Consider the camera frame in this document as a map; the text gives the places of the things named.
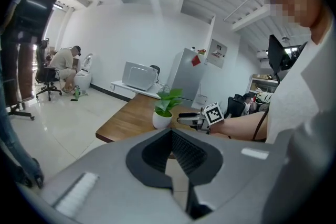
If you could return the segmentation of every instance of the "white floor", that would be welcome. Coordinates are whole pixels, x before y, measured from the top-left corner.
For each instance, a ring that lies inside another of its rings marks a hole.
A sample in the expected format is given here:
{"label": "white floor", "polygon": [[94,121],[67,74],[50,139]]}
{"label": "white floor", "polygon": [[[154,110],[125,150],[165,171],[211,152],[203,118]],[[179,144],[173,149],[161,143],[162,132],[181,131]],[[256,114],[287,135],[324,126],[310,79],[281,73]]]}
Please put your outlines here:
{"label": "white floor", "polygon": [[[90,150],[105,144],[96,138],[96,130],[126,104],[94,89],[89,89],[88,94],[72,102],[72,96],[55,92],[49,102],[48,94],[42,93],[38,100],[26,103],[26,111],[35,116],[34,121],[10,116],[23,147],[39,161],[46,183]],[[167,162],[166,174],[173,178],[176,201],[185,208],[187,176],[173,159]]]}

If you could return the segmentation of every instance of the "white microwave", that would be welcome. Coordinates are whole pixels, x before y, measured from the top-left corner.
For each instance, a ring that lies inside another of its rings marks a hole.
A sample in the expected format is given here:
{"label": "white microwave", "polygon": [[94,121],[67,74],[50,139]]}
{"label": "white microwave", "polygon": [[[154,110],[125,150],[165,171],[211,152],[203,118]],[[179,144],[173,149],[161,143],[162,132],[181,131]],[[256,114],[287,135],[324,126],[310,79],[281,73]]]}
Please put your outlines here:
{"label": "white microwave", "polygon": [[122,83],[147,91],[156,82],[157,70],[134,62],[126,62]]}

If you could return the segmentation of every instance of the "refrigerator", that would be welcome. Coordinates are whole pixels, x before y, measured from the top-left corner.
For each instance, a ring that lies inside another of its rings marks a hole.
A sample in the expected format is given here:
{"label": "refrigerator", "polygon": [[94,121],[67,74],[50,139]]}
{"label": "refrigerator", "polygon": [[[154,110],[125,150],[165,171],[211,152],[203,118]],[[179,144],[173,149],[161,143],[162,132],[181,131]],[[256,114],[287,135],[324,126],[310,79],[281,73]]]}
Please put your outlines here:
{"label": "refrigerator", "polygon": [[167,85],[170,89],[182,89],[181,105],[191,107],[205,71],[204,56],[198,56],[201,63],[193,66],[192,60],[198,53],[185,48],[173,61]]}

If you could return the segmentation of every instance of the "robotic arm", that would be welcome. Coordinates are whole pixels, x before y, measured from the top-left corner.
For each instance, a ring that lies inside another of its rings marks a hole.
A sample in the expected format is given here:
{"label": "robotic arm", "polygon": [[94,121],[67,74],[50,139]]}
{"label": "robotic arm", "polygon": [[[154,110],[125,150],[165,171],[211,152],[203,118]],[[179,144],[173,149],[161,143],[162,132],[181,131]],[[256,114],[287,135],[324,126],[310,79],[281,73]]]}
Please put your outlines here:
{"label": "robotic arm", "polygon": [[189,125],[198,132],[210,133],[210,126],[219,121],[223,121],[224,116],[220,110],[218,102],[201,107],[200,112],[180,113],[177,122]]}

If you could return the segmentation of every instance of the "shirt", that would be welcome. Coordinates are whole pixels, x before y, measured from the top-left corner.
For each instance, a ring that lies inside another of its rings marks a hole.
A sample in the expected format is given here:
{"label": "shirt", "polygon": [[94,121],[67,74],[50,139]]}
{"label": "shirt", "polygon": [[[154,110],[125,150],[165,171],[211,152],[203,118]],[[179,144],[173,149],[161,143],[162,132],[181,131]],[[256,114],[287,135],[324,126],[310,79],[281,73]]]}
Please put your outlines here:
{"label": "shirt", "polygon": [[251,102],[250,102],[250,104],[247,104],[246,102],[244,102],[244,104],[245,104],[245,108],[242,112],[242,116],[247,115],[248,111],[250,110]]}
{"label": "shirt", "polygon": [[[315,116],[319,110],[323,109],[317,103],[319,98],[324,102],[326,100],[329,103],[332,102],[333,96],[331,94],[319,96],[315,92],[313,95],[312,87],[308,87],[307,81],[309,80],[309,83],[314,85],[314,81],[320,79],[322,81],[319,82],[319,88],[327,88],[329,92],[332,92],[329,81],[333,77],[322,76],[322,78],[317,78],[313,76],[312,71],[305,78],[302,74],[307,69],[313,69],[318,74],[324,73],[325,70],[332,72],[329,69],[332,68],[330,65],[333,65],[333,63],[328,63],[330,62],[328,59],[321,59],[318,64],[315,60],[321,58],[319,52],[335,50],[334,34],[334,23],[332,23],[320,44],[316,45],[312,40],[309,40],[295,64],[275,90],[269,107],[266,143],[274,143],[279,132],[296,128]],[[330,55],[330,57],[335,62],[335,55]]]}
{"label": "shirt", "polygon": [[57,70],[72,69],[73,56],[70,49],[62,49],[56,53],[50,62],[50,67]]}

